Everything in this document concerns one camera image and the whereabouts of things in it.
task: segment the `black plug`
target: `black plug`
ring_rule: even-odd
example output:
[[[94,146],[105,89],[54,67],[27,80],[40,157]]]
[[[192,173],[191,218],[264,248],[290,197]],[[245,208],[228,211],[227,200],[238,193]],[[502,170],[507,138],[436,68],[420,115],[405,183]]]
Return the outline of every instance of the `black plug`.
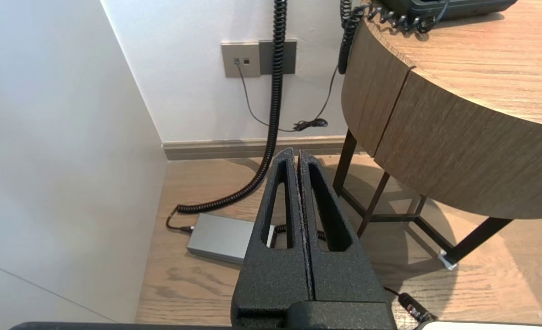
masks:
[[[427,321],[436,321],[438,317],[420,305],[411,295],[407,293],[399,294],[397,301],[403,308],[418,321],[420,324]]]

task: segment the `baseboard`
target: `baseboard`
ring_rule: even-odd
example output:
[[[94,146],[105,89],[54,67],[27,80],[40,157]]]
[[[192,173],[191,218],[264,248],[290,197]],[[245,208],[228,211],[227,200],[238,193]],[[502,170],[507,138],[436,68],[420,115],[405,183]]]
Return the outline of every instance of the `baseboard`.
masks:
[[[340,154],[344,136],[278,138],[275,152],[293,147],[313,155]],[[264,138],[225,141],[166,142],[163,150],[169,160],[262,157]]]

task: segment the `wooden floor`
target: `wooden floor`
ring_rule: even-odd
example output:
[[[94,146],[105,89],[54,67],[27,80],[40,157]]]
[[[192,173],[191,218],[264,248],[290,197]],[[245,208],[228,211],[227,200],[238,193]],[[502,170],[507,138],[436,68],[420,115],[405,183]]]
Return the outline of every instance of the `wooden floor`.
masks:
[[[332,178],[338,156],[319,158]],[[230,301],[240,267],[191,255],[185,249],[189,236],[167,231],[164,221],[177,203],[201,203],[238,190],[259,161],[170,161],[137,322],[230,325]],[[382,169],[370,157],[355,155],[345,186],[368,203],[381,175]],[[214,213],[254,221],[262,190]],[[412,191],[390,180],[377,212],[405,213],[412,197]],[[361,217],[342,199],[341,204],[356,228]],[[432,200],[422,215],[453,243],[485,219]],[[273,222],[284,223],[284,216],[284,211],[276,211]],[[191,225],[197,217],[176,215],[175,224]],[[514,221],[454,271],[442,269],[436,257],[439,248],[414,224],[370,224],[361,242],[383,285],[410,293],[442,320],[542,324],[542,220]],[[393,310],[400,329],[414,328],[397,303]]]

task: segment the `white wall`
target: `white wall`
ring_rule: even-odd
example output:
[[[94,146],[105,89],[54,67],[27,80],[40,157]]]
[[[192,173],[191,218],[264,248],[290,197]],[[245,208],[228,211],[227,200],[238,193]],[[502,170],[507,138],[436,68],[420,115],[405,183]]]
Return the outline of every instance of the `white wall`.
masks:
[[[0,0],[0,329],[132,322],[165,166],[101,3]]]
[[[163,142],[265,138],[240,79],[225,78],[221,42],[271,39],[272,0],[102,0]],[[320,110],[342,38],[338,0],[291,0],[287,38],[298,40],[296,75],[284,78],[281,128]],[[267,121],[271,77],[247,79],[254,113]],[[346,134],[336,77],[326,128],[280,136]]]

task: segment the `wall socket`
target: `wall socket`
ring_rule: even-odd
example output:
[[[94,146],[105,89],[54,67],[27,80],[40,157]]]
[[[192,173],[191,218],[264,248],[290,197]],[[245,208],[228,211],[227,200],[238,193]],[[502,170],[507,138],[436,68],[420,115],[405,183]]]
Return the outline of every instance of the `wall socket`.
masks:
[[[285,40],[283,55],[283,73],[296,73],[296,40]],[[243,77],[260,77],[271,74],[273,42],[242,42],[221,44],[222,61],[227,78],[240,78],[236,63],[240,65]]]

